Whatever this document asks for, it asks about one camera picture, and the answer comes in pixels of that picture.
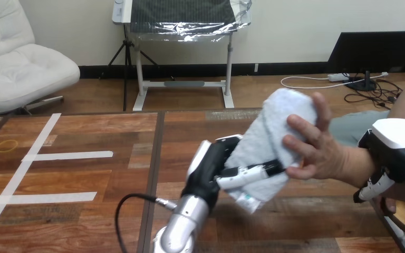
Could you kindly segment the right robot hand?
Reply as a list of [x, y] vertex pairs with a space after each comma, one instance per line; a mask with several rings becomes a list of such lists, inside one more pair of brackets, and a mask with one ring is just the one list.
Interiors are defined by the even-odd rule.
[[373, 123], [358, 142], [369, 151], [378, 170], [354, 195], [355, 203], [369, 201], [396, 183], [405, 183], [405, 119], [386, 118]]

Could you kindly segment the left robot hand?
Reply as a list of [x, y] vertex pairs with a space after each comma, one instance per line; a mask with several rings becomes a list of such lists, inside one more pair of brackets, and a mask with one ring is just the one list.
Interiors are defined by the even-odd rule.
[[273, 198], [288, 182], [279, 160], [225, 167], [225, 161], [242, 138], [241, 134], [235, 134], [218, 138], [214, 143], [203, 141], [189, 166], [182, 196], [201, 197], [213, 209], [219, 191], [224, 190], [249, 213]]

